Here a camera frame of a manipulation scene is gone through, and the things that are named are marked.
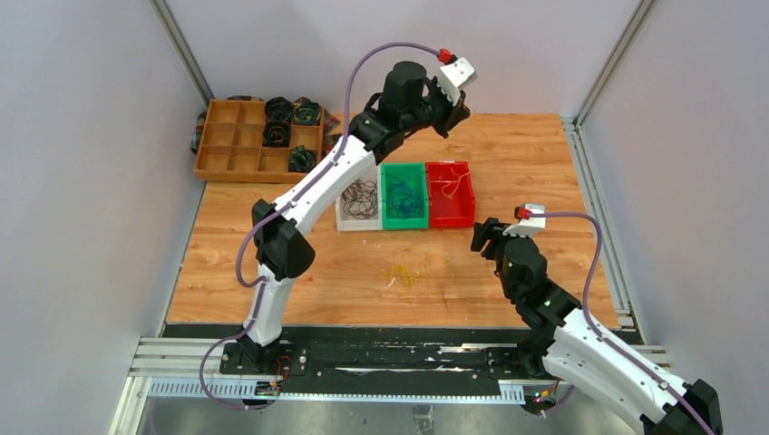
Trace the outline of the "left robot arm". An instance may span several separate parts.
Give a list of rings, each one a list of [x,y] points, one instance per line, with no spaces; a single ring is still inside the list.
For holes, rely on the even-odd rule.
[[[277,365],[277,341],[291,289],[316,258],[307,235],[325,210],[368,170],[381,164],[418,131],[432,129],[443,138],[471,111],[465,89],[477,78],[464,57],[428,78],[415,62],[397,63],[381,92],[349,122],[340,139],[317,166],[291,190],[252,208],[253,228],[246,240],[257,249],[257,291],[239,340],[247,346],[243,363],[256,374]]]

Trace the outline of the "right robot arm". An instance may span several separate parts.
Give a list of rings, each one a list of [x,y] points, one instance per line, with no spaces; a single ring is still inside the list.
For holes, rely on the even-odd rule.
[[[687,382],[619,339],[581,299],[548,276],[533,236],[550,213],[522,210],[505,224],[494,217],[473,225],[471,250],[494,264],[506,299],[529,335],[518,363],[532,378],[549,375],[613,411],[636,434],[721,434],[718,394],[706,381]]]

